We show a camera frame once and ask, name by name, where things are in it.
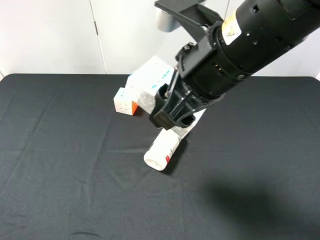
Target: white wall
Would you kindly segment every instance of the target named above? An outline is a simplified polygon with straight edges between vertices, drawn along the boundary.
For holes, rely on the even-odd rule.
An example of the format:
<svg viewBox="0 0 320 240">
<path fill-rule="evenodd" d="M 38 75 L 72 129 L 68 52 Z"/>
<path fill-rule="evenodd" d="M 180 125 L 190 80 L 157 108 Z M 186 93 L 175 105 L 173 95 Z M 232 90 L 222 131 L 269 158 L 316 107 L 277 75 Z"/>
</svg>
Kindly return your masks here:
<svg viewBox="0 0 320 240">
<path fill-rule="evenodd" d="M 164 33 L 156 27 L 154 0 L 91 0 L 108 73 L 132 73 L 153 55 L 171 65 L 192 40 L 179 28 Z M 208 0 L 206 6 L 224 18 L 228 0 Z"/>
<path fill-rule="evenodd" d="M 103 74 L 89 0 L 0 1 L 0 69 Z"/>
<path fill-rule="evenodd" d="M 227 16 L 231 16 L 244 0 L 230 0 Z M 302 44 L 281 56 L 259 72 L 256 76 L 311 76 L 320 69 L 320 29 L 312 33 Z"/>
</svg>

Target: white bottle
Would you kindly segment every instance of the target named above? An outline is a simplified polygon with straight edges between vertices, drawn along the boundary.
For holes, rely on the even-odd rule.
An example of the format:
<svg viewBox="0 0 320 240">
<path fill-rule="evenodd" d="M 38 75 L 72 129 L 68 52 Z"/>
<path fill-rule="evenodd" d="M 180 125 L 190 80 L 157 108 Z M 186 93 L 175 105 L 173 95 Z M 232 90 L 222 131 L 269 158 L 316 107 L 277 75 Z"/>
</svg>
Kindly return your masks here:
<svg viewBox="0 0 320 240">
<path fill-rule="evenodd" d="M 179 136 L 174 131 L 163 129 L 145 153 L 145 163 L 157 171 L 163 171 L 179 144 Z"/>
</svg>

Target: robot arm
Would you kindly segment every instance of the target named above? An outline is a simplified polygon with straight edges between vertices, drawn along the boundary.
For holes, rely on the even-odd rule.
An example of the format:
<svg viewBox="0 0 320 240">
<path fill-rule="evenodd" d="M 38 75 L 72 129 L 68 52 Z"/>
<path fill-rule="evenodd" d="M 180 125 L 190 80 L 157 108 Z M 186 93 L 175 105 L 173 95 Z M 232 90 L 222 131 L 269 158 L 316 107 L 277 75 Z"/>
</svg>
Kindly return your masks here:
<svg viewBox="0 0 320 240">
<path fill-rule="evenodd" d="M 155 6 L 174 17 L 197 44 L 181 49 L 170 85 L 157 92 L 150 120 L 167 130 L 190 126 L 193 113 L 222 100 L 320 27 L 320 0 L 246 0 L 225 21 L 199 3 L 181 10 L 170 2 L 159 0 Z"/>
</svg>

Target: yellow warning sticker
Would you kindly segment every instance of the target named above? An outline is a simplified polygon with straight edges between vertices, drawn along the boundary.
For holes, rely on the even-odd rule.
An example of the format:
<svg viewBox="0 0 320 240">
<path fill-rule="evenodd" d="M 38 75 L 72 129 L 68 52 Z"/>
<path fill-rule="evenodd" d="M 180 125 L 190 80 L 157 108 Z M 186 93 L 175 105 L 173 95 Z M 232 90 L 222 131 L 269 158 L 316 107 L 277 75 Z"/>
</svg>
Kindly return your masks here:
<svg viewBox="0 0 320 240">
<path fill-rule="evenodd" d="M 235 10 L 232 16 L 228 17 L 222 24 L 222 36 L 225 44 L 230 45 L 241 33 L 237 21 L 237 10 Z"/>
</svg>

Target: black tablecloth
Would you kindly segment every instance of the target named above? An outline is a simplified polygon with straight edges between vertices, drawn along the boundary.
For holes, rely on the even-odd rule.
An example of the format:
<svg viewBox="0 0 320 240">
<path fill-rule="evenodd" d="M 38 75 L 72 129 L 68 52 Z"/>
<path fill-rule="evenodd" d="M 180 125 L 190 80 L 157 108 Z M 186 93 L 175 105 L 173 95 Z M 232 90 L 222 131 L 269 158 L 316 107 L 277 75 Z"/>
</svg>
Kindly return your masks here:
<svg viewBox="0 0 320 240">
<path fill-rule="evenodd" d="M 160 130 L 114 110 L 126 78 L 0 82 L 1 240 L 320 239 L 320 82 L 252 77 L 158 172 Z"/>
</svg>

